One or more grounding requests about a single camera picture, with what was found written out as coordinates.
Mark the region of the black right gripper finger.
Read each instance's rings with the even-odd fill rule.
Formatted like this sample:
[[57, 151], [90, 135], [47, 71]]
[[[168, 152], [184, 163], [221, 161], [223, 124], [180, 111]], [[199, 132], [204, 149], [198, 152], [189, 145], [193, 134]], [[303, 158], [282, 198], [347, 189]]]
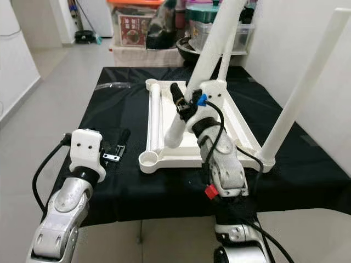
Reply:
[[179, 88], [178, 83], [173, 82], [170, 85], [170, 92], [174, 105], [178, 110], [183, 110], [188, 108], [188, 103], [186, 102], [185, 95], [183, 95], [182, 90]]

